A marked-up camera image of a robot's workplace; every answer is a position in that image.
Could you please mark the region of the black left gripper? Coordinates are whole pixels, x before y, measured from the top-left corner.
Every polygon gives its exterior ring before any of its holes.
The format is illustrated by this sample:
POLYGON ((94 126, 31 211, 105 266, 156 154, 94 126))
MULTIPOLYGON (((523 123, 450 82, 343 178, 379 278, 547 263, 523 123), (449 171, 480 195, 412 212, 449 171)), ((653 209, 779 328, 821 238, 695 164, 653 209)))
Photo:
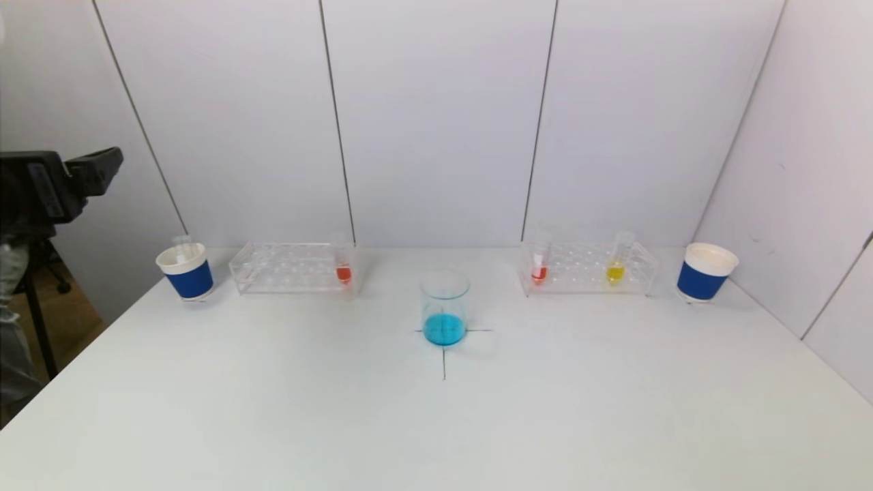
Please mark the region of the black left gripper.
POLYGON ((3 210, 37 224, 68 224, 87 198, 106 195, 123 160, 118 147, 66 162, 53 151, 3 152, 3 210))

